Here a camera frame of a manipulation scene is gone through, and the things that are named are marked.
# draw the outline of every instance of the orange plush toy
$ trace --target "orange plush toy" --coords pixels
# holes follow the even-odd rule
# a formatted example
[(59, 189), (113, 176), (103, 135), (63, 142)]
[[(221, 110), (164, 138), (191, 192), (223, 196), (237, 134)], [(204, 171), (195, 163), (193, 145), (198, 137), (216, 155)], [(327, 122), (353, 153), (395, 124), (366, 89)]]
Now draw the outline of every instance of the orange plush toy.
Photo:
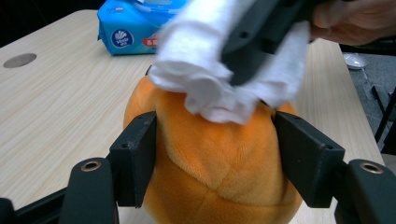
[[(158, 223), (288, 223), (301, 197), (284, 176), (275, 111), (258, 104), (246, 125), (189, 113), (184, 93), (149, 77), (136, 86), (124, 126), (157, 112), (157, 156), (144, 205)], [(279, 110), (293, 113), (290, 105)]]

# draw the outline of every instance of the blue plastic package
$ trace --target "blue plastic package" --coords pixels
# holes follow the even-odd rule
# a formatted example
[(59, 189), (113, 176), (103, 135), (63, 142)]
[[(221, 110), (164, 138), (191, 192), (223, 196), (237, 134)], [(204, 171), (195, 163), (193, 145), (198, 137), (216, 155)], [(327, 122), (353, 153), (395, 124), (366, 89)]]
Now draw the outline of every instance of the blue plastic package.
[(107, 0), (99, 8), (99, 35), (113, 55), (150, 54), (158, 31), (189, 0)]

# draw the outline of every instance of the paper towel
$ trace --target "paper towel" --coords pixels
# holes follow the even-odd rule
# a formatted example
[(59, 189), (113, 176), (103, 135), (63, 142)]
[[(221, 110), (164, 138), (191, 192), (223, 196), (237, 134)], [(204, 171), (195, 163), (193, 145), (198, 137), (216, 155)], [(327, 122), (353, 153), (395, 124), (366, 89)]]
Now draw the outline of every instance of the paper towel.
[(296, 23), (275, 55), (253, 79), (231, 86), (233, 73), (219, 60), (227, 38), (254, 0), (192, 0), (163, 27), (148, 75), (167, 91), (186, 92), (186, 108), (214, 122), (245, 124), (263, 100), (278, 107), (297, 93), (304, 78), (309, 24)]

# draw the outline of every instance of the wooden table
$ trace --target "wooden table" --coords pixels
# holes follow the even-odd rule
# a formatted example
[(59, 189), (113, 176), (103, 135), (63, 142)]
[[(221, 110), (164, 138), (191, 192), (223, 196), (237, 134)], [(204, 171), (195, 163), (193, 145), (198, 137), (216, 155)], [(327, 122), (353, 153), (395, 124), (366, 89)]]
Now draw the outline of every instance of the wooden table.
[[(153, 56), (111, 56), (97, 31), (96, 11), (84, 10), (0, 49), (0, 196), (16, 208), (64, 188), (76, 163), (104, 157), (122, 131), (126, 103)], [(3, 66), (26, 53), (35, 60)], [(312, 44), (294, 104), (346, 149), (346, 161), (383, 163), (336, 44)], [(121, 208), (120, 220), (153, 223), (134, 208)], [(292, 223), (334, 223), (332, 209), (303, 205)]]

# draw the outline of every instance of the human hand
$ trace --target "human hand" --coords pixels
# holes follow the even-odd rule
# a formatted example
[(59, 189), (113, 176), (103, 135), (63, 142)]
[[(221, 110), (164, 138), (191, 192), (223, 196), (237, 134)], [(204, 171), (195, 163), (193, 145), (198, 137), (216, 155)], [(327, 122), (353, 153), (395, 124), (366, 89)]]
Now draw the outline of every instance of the human hand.
[(358, 46), (396, 35), (396, 0), (330, 0), (314, 10), (311, 39)]

